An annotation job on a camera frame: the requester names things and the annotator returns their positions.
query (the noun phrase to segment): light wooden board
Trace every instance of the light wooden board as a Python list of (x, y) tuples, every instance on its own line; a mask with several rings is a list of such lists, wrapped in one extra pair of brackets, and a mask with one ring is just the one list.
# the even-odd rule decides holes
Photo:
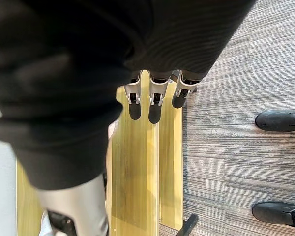
[(172, 106), (176, 83), (169, 83), (159, 123), (160, 222), (180, 230), (183, 224), (182, 108)]
[(35, 190), (30, 186), (21, 165), (16, 167), (17, 235), (37, 236), (43, 210)]
[(108, 172), (111, 168), (108, 173), (111, 189), (108, 187), (107, 195), (111, 191), (108, 201), (111, 201), (112, 236), (158, 235), (158, 124), (148, 120), (148, 87), (145, 71), (139, 120), (130, 119), (124, 88), (117, 91), (117, 100), (124, 105), (124, 110), (112, 137), (111, 167), (108, 165)]

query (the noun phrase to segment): striped carpet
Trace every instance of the striped carpet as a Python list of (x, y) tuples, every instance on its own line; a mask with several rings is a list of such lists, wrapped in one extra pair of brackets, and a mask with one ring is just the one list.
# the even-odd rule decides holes
[[(294, 236), (258, 222), (260, 201), (295, 203), (295, 132), (261, 131), (261, 111), (295, 109), (295, 0), (259, 0), (185, 108), (184, 218), (192, 236)], [(161, 226), (160, 235), (175, 235)]]

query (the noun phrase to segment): black sleeve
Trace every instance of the black sleeve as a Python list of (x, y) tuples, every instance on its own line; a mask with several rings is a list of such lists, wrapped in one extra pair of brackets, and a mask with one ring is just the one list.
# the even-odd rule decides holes
[(254, 0), (0, 0), (0, 140), (30, 182), (103, 172), (133, 70), (206, 74)]

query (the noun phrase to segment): white wall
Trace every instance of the white wall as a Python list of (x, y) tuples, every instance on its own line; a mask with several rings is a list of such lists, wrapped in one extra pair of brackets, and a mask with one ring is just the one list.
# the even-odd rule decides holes
[(0, 142), (0, 236), (16, 235), (15, 172), (11, 147)]

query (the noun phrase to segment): robotic hand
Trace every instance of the robotic hand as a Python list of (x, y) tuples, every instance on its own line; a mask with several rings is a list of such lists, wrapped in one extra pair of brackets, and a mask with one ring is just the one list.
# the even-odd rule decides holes
[(181, 107), (253, 3), (0, 0), (0, 140), (12, 145), (55, 235), (109, 233), (102, 173), (107, 128), (122, 110), (116, 88), (131, 82), (139, 118), (140, 71), (149, 70), (149, 119), (158, 122), (169, 78)]

